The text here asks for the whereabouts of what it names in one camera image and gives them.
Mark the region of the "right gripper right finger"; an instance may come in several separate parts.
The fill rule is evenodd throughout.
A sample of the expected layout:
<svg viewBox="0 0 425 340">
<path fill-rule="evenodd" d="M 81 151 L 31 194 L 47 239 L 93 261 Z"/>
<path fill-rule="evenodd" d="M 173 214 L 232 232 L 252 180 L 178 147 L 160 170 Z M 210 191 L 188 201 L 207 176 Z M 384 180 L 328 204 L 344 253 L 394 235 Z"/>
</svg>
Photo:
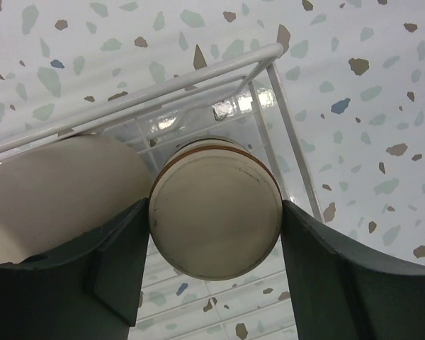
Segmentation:
<svg viewBox="0 0 425 340">
<path fill-rule="evenodd" d="M 283 201 L 299 339 L 425 339 L 425 266 L 389 256 Z"/>
</svg>

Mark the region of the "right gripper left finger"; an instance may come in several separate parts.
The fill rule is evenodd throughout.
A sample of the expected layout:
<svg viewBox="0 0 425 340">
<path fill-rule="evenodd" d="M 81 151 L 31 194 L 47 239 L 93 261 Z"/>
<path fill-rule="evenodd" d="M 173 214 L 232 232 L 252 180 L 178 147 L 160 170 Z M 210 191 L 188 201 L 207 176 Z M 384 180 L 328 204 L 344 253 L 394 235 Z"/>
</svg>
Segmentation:
<svg viewBox="0 0 425 340">
<path fill-rule="evenodd" d="M 148 242 L 142 199 L 54 249 L 0 264 L 0 339 L 126 339 Z"/>
</svg>

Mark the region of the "beige plastic cup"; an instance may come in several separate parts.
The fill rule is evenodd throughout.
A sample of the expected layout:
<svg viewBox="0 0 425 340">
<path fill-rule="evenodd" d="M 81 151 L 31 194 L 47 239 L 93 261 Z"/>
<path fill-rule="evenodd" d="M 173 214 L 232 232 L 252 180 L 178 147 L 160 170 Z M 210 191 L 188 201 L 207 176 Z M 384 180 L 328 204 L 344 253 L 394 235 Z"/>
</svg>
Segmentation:
<svg viewBox="0 0 425 340">
<path fill-rule="evenodd" d="M 0 264 L 20 263 L 109 221 L 149 195 L 141 156 L 100 135 L 0 160 Z"/>
</svg>

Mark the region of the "metal cup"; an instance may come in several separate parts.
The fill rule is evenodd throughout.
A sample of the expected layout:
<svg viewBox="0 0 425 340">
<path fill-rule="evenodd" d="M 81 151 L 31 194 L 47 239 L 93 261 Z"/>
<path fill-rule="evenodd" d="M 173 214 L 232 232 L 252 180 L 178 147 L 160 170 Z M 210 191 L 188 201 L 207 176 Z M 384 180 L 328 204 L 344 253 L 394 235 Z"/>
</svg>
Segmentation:
<svg viewBox="0 0 425 340">
<path fill-rule="evenodd" d="M 239 143 L 196 137 L 177 146 L 154 180 L 150 233 L 178 271 L 225 281 L 271 253 L 281 232 L 282 200 L 268 167 Z"/>
</svg>

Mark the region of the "white wire dish rack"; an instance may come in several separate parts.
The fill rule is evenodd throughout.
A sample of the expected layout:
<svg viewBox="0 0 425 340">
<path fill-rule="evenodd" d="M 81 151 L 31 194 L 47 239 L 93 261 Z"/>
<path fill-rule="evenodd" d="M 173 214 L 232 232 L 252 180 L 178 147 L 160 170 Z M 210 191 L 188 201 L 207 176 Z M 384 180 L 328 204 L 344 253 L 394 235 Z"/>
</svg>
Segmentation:
<svg viewBox="0 0 425 340">
<path fill-rule="evenodd" d="M 239 143 L 268 167 L 282 202 L 290 198 L 283 155 L 295 160 L 300 193 L 320 217 L 276 71 L 282 54 L 283 46 L 273 43 L 141 91 L 119 93 L 107 103 L 31 130 L 1 135 L 0 160 L 71 137 L 109 137 L 144 160 L 152 178 L 150 194 L 177 146 L 196 137 L 220 136 Z M 149 222 L 149 195 L 142 199 L 148 201 Z M 272 251 L 280 249 L 278 237 Z M 126 339 L 296 339 L 284 268 L 270 254 L 243 276 L 201 280 L 170 265 L 149 228 L 137 320 Z"/>
</svg>

